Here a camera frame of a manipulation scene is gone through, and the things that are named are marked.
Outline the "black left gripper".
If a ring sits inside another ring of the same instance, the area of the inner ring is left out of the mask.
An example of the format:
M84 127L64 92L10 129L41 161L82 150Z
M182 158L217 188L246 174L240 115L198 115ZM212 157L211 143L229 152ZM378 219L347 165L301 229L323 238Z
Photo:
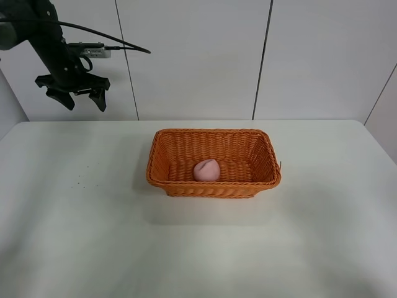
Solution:
M106 110L105 91L109 90L110 81L84 70L80 57L69 51L62 37L40 33L34 37L34 50L50 72L35 79L38 87L48 87L48 97L73 110L75 102L69 93L91 89L89 98L101 112Z

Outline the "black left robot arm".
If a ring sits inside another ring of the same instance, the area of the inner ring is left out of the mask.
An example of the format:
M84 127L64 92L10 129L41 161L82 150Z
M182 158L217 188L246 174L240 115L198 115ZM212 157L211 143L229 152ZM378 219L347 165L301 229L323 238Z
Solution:
M38 87L46 87L48 97L73 110L71 94L87 94L100 111L105 111L110 81L84 67L80 54L66 43L50 1L1 1L1 50L24 41L31 44L50 72L35 79Z

